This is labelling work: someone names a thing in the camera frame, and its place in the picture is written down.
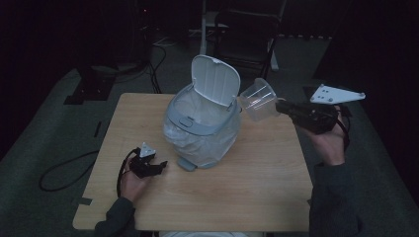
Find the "gray floor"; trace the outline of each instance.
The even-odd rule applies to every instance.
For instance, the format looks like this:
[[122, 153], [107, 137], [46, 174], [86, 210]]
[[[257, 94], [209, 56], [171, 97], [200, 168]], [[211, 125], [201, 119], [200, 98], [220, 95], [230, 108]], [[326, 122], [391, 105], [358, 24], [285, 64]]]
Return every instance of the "gray floor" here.
[[[191, 61], [200, 42], [191, 38], [188, 47], [165, 40], [167, 56], [157, 71], [163, 93], [175, 94], [191, 82]], [[276, 48], [280, 70], [271, 72], [268, 82], [280, 97], [303, 101], [303, 86], [318, 86], [313, 72], [328, 41], [323, 39], [281, 39]], [[162, 51], [153, 50], [153, 63]], [[240, 70], [241, 90], [252, 84], [256, 72]], [[40, 175], [50, 166], [100, 148], [105, 128], [95, 136], [98, 122], [108, 124], [119, 96], [126, 92], [152, 93], [147, 74], [119, 77], [106, 102], [85, 102], [64, 106], [79, 82], [76, 71], [59, 80], [38, 113], [0, 163], [0, 236], [91, 236], [91, 231], [72, 227], [72, 218], [83, 194], [88, 175], [70, 188], [46, 193], [39, 189]], [[372, 236], [419, 236], [419, 211], [400, 181], [382, 143], [358, 102], [348, 103], [353, 117], [351, 146], [347, 162], [357, 182], [359, 213]], [[298, 134], [307, 168], [318, 157], [303, 135]], [[95, 159], [85, 157], [49, 174], [45, 185], [53, 188], [71, 181]], [[278, 236], [307, 236], [279, 233]]]

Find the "plastic cup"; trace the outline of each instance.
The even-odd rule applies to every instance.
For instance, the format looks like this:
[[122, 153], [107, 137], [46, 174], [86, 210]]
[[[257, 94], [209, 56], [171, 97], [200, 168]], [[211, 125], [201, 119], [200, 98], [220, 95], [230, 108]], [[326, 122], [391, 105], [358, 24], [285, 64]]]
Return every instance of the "plastic cup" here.
[[272, 87], [262, 78], [256, 78], [253, 85], [239, 96], [241, 108], [254, 121], [278, 116], [279, 113], [275, 108], [277, 100]]

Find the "robotic hand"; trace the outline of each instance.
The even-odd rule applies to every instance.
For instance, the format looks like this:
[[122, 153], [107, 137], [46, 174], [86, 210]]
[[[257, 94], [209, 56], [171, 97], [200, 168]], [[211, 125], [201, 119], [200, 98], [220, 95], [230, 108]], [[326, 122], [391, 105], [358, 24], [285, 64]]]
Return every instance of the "robotic hand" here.
[[156, 151], [154, 149], [145, 144], [145, 142], [142, 143], [141, 148], [136, 149], [135, 157], [131, 159], [129, 168], [139, 178], [160, 175], [163, 172], [163, 169], [166, 168], [167, 161], [162, 162], [159, 165], [151, 165], [150, 161], [154, 158], [155, 154]]
[[288, 115], [295, 125], [304, 127], [315, 134], [330, 131], [338, 122], [339, 113], [334, 106], [300, 103], [294, 104], [279, 100], [276, 102], [276, 110]]

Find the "hand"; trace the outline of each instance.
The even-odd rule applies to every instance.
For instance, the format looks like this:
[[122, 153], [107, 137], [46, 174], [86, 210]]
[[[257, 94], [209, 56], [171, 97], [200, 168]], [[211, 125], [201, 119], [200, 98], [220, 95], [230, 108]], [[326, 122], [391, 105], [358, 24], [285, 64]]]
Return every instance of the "hand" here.
[[121, 178], [121, 197], [127, 198], [132, 203], [135, 203], [144, 194], [152, 177], [140, 179], [134, 172], [130, 171], [129, 163], [131, 159], [128, 158], [126, 160], [126, 170]]
[[[339, 121], [342, 121], [342, 116], [339, 113]], [[313, 132], [301, 128], [305, 134], [310, 138], [314, 148], [323, 159], [325, 165], [341, 165], [345, 163], [344, 155], [344, 137], [345, 132], [336, 123], [331, 131], [314, 134]]]

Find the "small white object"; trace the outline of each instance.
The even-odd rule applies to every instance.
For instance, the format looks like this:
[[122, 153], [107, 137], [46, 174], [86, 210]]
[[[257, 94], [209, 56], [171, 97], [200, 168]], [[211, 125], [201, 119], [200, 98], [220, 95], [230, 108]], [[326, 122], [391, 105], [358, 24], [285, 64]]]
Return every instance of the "small white object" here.
[[321, 84], [312, 95], [311, 103], [335, 105], [339, 103], [359, 101], [366, 97], [364, 93], [346, 91]]
[[156, 153], [156, 150], [151, 148], [145, 142], [142, 142], [141, 151], [139, 152], [139, 157], [143, 158], [143, 157], [146, 157], [146, 156], [149, 156], [149, 155], [153, 155], [155, 153]]

